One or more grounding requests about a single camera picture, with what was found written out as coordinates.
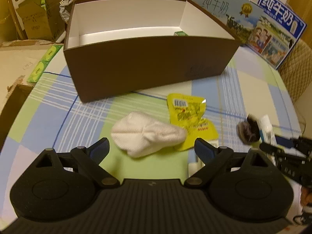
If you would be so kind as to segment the dark purple velvet scrunchie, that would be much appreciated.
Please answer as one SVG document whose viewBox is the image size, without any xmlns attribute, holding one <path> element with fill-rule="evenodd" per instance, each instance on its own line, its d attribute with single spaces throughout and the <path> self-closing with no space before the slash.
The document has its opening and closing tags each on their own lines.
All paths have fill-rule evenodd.
<svg viewBox="0 0 312 234">
<path fill-rule="evenodd" d="M 244 121 L 237 125 L 238 136 L 246 145 L 251 145 L 260 140 L 260 130 L 256 118 L 249 114 Z"/>
</svg>

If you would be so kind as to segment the yellow snack packet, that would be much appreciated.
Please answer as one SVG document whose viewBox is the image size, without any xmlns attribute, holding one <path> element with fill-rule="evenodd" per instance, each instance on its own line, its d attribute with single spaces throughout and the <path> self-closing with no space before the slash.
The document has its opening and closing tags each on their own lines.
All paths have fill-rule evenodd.
<svg viewBox="0 0 312 234">
<path fill-rule="evenodd" d="M 218 146 L 218 132 L 214 124 L 204 117 L 205 98 L 173 93 L 167 96 L 167 105 L 170 123 L 187 132 L 186 139 L 175 146 L 175 150 L 186 151 L 193 148 L 197 138 Z"/>
</svg>

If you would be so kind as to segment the white cloth sock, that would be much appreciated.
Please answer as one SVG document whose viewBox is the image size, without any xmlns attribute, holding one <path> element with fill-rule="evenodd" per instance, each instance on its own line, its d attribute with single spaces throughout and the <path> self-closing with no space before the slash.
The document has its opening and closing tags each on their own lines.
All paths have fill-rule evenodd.
<svg viewBox="0 0 312 234">
<path fill-rule="evenodd" d="M 134 159 L 183 143 L 187 131 L 161 122 L 143 112 L 131 112 L 111 129 L 114 143 Z"/>
</svg>

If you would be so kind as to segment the green white medicine box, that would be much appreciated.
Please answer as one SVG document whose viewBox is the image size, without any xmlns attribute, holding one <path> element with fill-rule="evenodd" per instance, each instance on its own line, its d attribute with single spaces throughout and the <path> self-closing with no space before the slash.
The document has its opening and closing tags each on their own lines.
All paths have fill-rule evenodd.
<svg viewBox="0 0 312 234">
<path fill-rule="evenodd" d="M 174 36 L 188 36 L 184 31 L 175 31 Z"/>
</svg>

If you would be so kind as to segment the white pill bottle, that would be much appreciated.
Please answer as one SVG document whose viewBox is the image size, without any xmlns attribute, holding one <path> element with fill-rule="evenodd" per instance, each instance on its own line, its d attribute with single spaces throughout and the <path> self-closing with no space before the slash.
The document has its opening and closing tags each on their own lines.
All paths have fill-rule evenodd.
<svg viewBox="0 0 312 234">
<path fill-rule="evenodd" d="M 257 121 L 260 131 L 261 141 L 273 146 L 277 146 L 275 134 L 273 132 L 273 126 L 270 122 L 269 116 L 264 115 Z"/>
</svg>

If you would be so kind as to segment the beige quilted chair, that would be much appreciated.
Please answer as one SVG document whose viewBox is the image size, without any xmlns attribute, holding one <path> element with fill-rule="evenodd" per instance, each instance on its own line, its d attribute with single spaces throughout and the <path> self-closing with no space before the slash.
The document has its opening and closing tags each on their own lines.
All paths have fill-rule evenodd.
<svg viewBox="0 0 312 234">
<path fill-rule="evenodd" d="M 311 83 L 311 48 L 299 39 L 278 72 L 295 103 Z"/>
</svg>

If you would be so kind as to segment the green tissue pack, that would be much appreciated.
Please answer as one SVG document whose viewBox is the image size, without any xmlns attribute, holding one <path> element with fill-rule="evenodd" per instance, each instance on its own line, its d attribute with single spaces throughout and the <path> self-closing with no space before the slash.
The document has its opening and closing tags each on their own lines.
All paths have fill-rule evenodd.
<svg viewBox="0 0 312 234">
<path fill-rule="evenodd" d="M 35 66 L 31 74 L 29 75 L 28 83 L 37 83 L 42 76 L 43 72 L 47 68 L 48 64 L 54 58 L 54 56 L 60 51 L 63 44 L 53 44 L 40 59 L 38 64 Z"/>
</svg>

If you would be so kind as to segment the brown cardboard storage box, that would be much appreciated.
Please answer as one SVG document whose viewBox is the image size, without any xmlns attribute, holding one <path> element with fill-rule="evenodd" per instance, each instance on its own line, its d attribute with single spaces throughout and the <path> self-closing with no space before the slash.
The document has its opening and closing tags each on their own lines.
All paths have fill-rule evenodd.
<svg viewBox="0 0 312 234">
<path fill-rule="evenodd" d="M 191 0 L 78 0 L 63 53 L 87 103 L 220 75 L 240 45 L 224 23 Z"/>
</svg>

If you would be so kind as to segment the dark blue milk carton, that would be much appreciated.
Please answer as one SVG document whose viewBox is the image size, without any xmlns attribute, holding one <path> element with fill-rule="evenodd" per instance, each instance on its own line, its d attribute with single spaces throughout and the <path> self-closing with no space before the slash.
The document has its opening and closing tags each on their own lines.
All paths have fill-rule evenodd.
<svg viewBox="0 0 312 234">
<path fill-rule="evenodd" d="M 280 0 L 258 0 L 262 15 L 247 45 L 278 69 L 302 36 L 307 24 Z"/>
</svg>

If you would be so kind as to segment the large flat cardboard box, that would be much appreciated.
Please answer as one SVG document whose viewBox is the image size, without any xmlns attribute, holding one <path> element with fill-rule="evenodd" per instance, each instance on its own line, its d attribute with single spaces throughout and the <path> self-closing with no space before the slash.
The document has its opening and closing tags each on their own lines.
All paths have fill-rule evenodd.
<svg viewBox="0 0 312 234">
<path fill-rule="evenodd" d="M 35 83 L 27 79 L 52 45 L 46 40 L 14 40 L 1 44 L 1 109 L 18 85 L 33 89 Z"/>
</svg>

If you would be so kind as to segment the light blue milk carton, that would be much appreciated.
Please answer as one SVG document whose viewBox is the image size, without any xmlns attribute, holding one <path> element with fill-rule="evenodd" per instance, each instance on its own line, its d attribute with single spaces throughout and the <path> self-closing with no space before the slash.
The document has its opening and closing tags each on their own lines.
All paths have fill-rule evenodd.
<svg viewBox="0 0 312 234">
<path fill-rule="evenodd" d="M 192 0 L 218 18 L 247 44 L 263 9 L 251 0 Z"/>
</svg>

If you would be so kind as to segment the yellow plastic bag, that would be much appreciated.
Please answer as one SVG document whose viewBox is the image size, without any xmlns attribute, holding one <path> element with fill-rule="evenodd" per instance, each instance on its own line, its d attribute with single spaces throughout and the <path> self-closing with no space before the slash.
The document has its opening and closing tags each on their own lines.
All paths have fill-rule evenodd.
<svg viewBox="0 0 312 234">
<path fill-rule="evenodd" d="M 16 29 L 7 0 L 0 0 L 0 38 L 1 43 L 16 40 Z"/>
</svg>

